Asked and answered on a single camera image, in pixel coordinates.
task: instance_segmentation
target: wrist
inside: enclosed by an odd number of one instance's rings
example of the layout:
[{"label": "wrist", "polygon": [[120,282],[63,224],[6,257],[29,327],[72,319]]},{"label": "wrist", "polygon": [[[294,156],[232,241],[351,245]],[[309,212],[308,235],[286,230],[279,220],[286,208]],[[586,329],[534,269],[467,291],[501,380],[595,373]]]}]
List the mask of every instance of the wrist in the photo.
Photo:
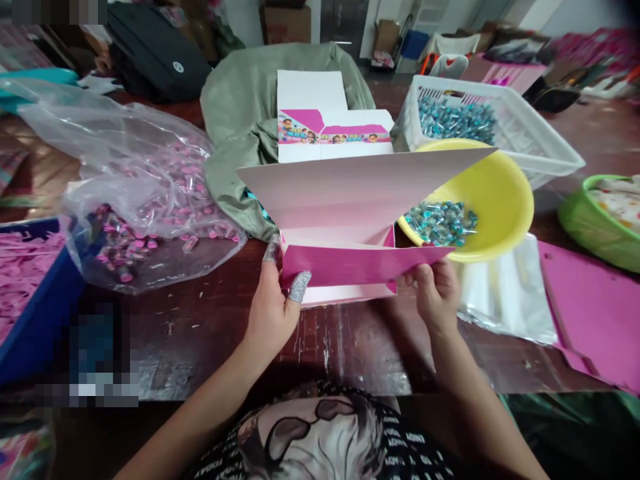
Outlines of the wrist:
[{"label": "wrist", "polygon": [[231,358],[237,373],[242,375],[242,380],[247,380],[253,385],[273,360],[272,357],[267,358],[267,356],[260,347],[243,339],[234,350]]},{"label": "wrist", "polygon": [[429,336],[432,339],[450,339],[460,337],[458,331],[458,318],[452,314],[453,318],[446,318],[439,321],[425,320]]}]

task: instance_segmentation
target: black backpack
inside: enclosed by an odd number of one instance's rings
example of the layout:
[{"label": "black backpack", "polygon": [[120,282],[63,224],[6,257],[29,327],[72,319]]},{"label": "black backpack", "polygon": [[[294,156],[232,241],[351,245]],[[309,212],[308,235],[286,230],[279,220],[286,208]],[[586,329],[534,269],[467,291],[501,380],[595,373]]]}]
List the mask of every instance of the black backpack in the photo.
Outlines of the black backpack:
[{"label": "black backpack", "polygon": [[200,97],[211,67],[195,45],[153,5],[116,2],[107,8],[111,65],[125,90],[156,103]]}]

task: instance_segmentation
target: wooden table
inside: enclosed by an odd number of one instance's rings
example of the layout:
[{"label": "wooden table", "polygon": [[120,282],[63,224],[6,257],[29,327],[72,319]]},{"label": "wooden table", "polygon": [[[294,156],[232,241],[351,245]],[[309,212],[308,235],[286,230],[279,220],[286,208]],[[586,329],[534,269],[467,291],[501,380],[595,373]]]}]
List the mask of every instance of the wooden table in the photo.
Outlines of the wooden table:
[{"label": "wooden table", "polygon": [[[369,85],[378,108],[388,109],[396,118],[408,84],[372,81]],[[132,101],[123,93],[116,98]],[[203,127],[197,102],[159,108]],[[555,208],[584,177],[637,173],[638,122],[626,103],[598,100],[574,105],[549,121],[582,154],[587,166],[536,191],[531,232],[540,240],[579,250],[560,228]],[[33,155],[18,172],[12,191],[28,189],[47,198],[36,209],[4,210],[0,221],[56,212],[64,185],[77,177],[78,162],[42,143],[22,120],[6,117],[0,120],[0,147],[16,145]],[[399,246],[409,246],[399,229],[396,235]],[[132,361],[132,373],[138,374],[142,400],[183,400],[228,358],[245,331],[265,246],[252,239],[211,274],[137,297],[86,288],[82,313],[92,313],[86,310],[101,308],[96,305],[102,303],[115,307],[123,354]],[[459,328],[499,393],[608,388],[570,369],[553,348],[466,323]],[[268,398],[310,378],[330,378],[376,395],[426,393],[436,388],[432,371],[426,328],[415,311],[415,299],[403,292],[394,299],[304,311],[254,393]]]}]

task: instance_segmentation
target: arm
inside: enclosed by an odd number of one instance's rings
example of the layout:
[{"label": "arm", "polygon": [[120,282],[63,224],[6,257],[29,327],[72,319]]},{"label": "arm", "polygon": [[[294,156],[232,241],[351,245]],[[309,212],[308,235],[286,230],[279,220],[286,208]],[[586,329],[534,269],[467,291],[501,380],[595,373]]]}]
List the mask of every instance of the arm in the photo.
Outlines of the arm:
[{"label": "arm", "polygon": [[458,332],[460,286],[453,266],[446,259],[432,267],[420,265],[405,276],[405,282],[416,285],[418,312],[429,330],[438,384],[449,399],[464,456],[495,473],[547,479]]},{"label": "arm", "polygon": [[284,347],[298,323],[300,302],[311,274],[298,274],[286,299],[275,266],[276,250],[277,241],[272,241],[263,259],[247,332],[238,348],[129,460],[117,480],[178,477],[228,424]]}]

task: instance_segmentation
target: white plastic chair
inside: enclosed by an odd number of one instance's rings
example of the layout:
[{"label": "white plastic chair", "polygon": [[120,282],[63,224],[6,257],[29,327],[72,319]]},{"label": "white plastic chair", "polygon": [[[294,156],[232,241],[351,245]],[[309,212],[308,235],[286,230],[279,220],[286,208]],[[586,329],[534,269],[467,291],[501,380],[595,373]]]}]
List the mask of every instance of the white plastic chair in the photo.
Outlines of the white plastic chair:
[{"label": "white plastic chair", "polygon": [[469,66],[469,59],[464,55],[440,55],[429,72],[430,77],[458,79]]},{"label": "white plastic chair", "polygon": [[439,33],[434,33],[420,55],[420,61],[418,62],[419,65],[422,64],[420,75],[425,74],[430,58],[433,58],[434,62],[436,62],[440,55],[470,56],[475,53],[479,42],[479,33],[463,38],[446,38]]}]

